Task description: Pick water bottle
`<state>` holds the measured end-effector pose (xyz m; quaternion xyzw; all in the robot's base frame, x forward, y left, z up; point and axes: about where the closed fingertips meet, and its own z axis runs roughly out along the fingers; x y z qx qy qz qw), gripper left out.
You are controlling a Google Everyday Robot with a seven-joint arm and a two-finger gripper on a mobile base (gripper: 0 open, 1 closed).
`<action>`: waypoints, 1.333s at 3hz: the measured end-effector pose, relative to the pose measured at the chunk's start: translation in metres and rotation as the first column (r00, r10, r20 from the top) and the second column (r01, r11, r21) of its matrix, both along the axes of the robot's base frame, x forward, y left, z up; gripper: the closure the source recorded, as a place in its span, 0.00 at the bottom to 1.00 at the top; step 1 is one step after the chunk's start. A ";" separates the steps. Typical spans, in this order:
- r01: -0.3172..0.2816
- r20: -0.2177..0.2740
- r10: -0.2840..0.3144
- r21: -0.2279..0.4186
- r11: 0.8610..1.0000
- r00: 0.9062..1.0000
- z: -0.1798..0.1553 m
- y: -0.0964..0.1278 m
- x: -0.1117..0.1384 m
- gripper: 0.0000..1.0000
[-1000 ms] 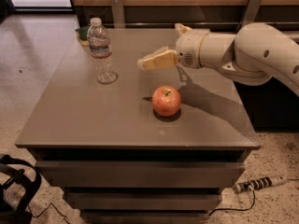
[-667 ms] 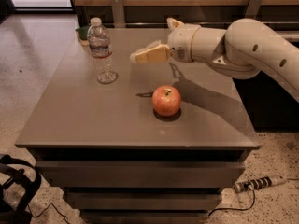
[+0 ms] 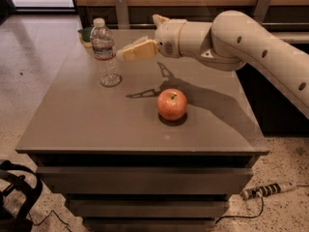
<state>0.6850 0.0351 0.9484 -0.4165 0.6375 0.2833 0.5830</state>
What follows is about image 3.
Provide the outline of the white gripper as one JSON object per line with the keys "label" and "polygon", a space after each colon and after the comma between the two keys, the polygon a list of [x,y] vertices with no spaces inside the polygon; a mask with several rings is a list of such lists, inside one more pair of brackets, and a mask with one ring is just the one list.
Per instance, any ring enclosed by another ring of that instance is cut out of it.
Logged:
{"label": "white gripper", "polygon": [[121,61],[154,58],[158,52],[165,57],[180,58],[179,37],[185,19],[170,19],[160,14],[153,15],[156,27],[154,40],[147,36],[141,37],[131,44],[117,51],[117,58]]}

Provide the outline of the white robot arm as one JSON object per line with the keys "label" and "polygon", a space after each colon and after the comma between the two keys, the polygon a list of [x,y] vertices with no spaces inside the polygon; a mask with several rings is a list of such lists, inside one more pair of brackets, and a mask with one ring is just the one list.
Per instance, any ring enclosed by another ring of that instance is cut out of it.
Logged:
{"label": "white robot arm", "polygon": [[249,64],[309,118],[309,55],[272,35],[237,11],[212,22],[153,16],[154,38],[146,36],[119,49],[121,61],[190,57],[215,70],[231,72]]}

